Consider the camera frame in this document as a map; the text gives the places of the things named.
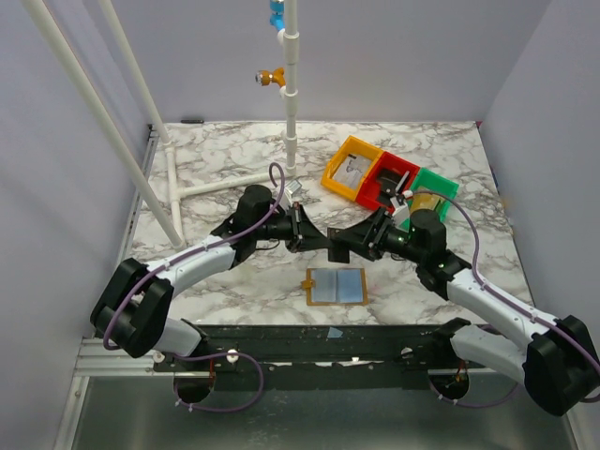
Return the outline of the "black credit card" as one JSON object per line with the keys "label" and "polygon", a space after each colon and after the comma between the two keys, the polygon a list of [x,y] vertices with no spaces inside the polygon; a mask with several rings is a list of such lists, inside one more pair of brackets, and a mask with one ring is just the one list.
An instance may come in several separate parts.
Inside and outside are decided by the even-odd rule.
{"label": "black credit card", "polygon": [[330,263],[349,263],[350,251],[343,245],[333,243],[327,249],[327,260]]}

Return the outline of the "mustard yellow card holder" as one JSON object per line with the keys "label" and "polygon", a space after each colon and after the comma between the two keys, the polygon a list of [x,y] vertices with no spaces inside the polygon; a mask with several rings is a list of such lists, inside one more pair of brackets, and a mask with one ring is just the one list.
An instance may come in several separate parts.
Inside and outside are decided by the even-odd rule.
{"label": "mustard yellow card holder", "polygon": [[363,268],[315,268],[301,283],[309,306],[364,306],[368,289]]}

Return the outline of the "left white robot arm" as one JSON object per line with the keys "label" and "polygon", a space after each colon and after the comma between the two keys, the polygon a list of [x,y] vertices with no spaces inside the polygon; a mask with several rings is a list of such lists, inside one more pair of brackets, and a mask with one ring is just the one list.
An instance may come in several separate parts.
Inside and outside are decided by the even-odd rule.
{"label": "left white robot arm", "polygon": [[190,322],[169,318],[172,300],[243,263],[258,242],[268,240],[283,242],[290,252],[331,245],[299,202],[280,206],[267,187],[251,185],[234,213],[200,244],[153,262],[122,261],[93,308],[90,323],[111,348],[133,358],[151,351],[190,357],[198,351],[203,332]]}

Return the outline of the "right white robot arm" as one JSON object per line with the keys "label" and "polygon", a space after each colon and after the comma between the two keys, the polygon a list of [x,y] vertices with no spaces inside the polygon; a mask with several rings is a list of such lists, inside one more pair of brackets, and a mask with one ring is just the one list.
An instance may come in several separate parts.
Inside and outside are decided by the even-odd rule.
{"label": "right white robot arm", "polygon": [[462,324],[448,340],[457,358],[491,368],[523,385],[545,412],[562,416],[599,399],[599,358],[586,324],[529,306],[484,279],[475,262],[448,249],[446,228],[431,210],[411,215],[408,231],[379,209],[332,237],[338,251],[370,261],[390,253],[415,265],[421,284],[494,328]]}

